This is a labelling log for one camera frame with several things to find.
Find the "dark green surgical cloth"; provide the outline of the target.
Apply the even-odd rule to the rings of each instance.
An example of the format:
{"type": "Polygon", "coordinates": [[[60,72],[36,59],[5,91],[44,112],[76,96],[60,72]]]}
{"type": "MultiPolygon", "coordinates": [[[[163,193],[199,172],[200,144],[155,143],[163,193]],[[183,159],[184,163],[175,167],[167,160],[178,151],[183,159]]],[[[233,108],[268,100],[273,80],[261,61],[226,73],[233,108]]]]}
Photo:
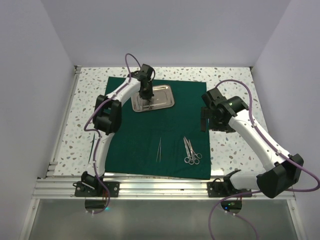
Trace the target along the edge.
{"type": "Polygon", "coordinates": [[[210,137],[201,131],[201,98],[206,83],[156,80],[169,85],[175,104],[169,108],[134,112],[131,100],[122,107],[122,123],[112,138],[105,172],[208,180],[211,177],[210,137]],[[184,140],[190,140],[198,165],[185,163],[184,140]],[[161,162],[156,162],[161,138],[161,162]]]}

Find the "silver surgical scissors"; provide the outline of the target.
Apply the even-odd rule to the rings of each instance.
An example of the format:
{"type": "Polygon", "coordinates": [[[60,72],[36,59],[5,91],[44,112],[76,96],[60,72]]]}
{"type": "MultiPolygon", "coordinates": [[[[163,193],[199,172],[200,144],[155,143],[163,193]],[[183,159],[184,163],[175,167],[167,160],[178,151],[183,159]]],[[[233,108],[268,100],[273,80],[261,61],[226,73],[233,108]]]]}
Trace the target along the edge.
{"type": "Polygon", "coordinates": [[[202,155],[200,153],[195,153],[190,140],[187,140],[187,145],[189,147],[189,155],[185,158],[185,162],[190,165],[198,165],[202,155]]]}
{"type": "Polygon", "coordinates": [[[183,142],[184,142],[184,147],[186,151],[186,157],[184,158],[184,162],[187,164],[193,165],[195,161],[193,160],[192,152],[189,147],[189,142],[185,136],[183,137],[183,142]]]}

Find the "silver pointed tweezers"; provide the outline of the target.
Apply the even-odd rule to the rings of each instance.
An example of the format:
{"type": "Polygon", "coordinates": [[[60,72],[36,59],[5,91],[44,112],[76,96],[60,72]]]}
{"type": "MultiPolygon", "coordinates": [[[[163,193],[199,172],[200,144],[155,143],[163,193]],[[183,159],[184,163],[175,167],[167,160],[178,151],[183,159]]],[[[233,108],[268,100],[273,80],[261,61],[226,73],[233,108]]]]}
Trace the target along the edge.
{"type": "Polygon", "coordinates": [[[161,155],[162,155],[162,138],[160,137],[159,143],[158,143],[158,149],[157,149],[157,156],[156,156],[156,162],[161,162],[161,155]]]}

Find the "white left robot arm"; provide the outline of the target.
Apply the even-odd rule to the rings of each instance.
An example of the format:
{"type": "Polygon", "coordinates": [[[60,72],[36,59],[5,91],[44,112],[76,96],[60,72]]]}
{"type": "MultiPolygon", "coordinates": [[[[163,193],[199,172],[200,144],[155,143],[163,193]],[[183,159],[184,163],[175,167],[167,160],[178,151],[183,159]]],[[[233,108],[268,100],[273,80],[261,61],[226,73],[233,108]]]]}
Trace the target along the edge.
{"type": "Polygon", "coordinates": [[[103,193],[103,175],[105,162],[115,133],[122,123],[122,107],[135,93],[143,100],[150,100],[153,94],[155,70],[143,64],[139,70],[129,72],[124,82],[107,95],[96,99],[92,116],[84,126],[86,132],[95,132],[93,149],[86,171],[81,176],[81,183],[92,196],[103,193]]]}

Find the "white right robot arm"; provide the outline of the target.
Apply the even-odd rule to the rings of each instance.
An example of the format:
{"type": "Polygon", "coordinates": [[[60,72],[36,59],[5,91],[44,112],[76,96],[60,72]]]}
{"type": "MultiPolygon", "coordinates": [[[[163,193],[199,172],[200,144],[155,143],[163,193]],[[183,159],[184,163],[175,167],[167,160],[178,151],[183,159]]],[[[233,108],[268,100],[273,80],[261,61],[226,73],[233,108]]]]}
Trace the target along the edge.
{"type": "Polygon", "coordinates": [[[296,184],[304,160],[299,154],[291,155],[264,130],[250,113],[250,107],[239,97],[224,97],[218,88],[202,95],[201,131],[238,133],[260,160],[263,171],[249,172],[235,169],[207,186],[218,196],[228,197],[247,190],[261,191],[268,198],[275,198],[296,184]]]}

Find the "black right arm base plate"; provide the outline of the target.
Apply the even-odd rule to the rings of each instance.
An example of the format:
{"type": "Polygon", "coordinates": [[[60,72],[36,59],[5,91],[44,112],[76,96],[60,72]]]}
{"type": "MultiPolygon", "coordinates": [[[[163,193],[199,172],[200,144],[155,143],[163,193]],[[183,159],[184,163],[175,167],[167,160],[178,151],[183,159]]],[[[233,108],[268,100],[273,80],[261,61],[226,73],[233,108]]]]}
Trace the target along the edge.
{"type": "Polygon", "coordinates": [[[207,182],[206,189],[209,198],[224,198],[237,194],[241,194],[242,197],[252,196],[250,189],[236,189],[226,177],[223,179],[215,178],[213,181],[207,182]]]}

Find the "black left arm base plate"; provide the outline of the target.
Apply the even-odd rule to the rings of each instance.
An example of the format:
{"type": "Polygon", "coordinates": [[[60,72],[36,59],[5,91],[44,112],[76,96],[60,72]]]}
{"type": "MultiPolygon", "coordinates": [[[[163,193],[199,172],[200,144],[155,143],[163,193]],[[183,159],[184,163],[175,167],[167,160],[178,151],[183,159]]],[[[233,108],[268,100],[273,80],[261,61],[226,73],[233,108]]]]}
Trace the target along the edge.
{"type": "Polygon", "coordinates": [[[120,191],[120,183],[117,181],[104,181],[104,186],[99,182],[95,182],[92,185],[83,183],[81,181],[74,182],[72,184],[75,187],[74,196],[75,197],[111,197],[117,198],[120,191]]]}

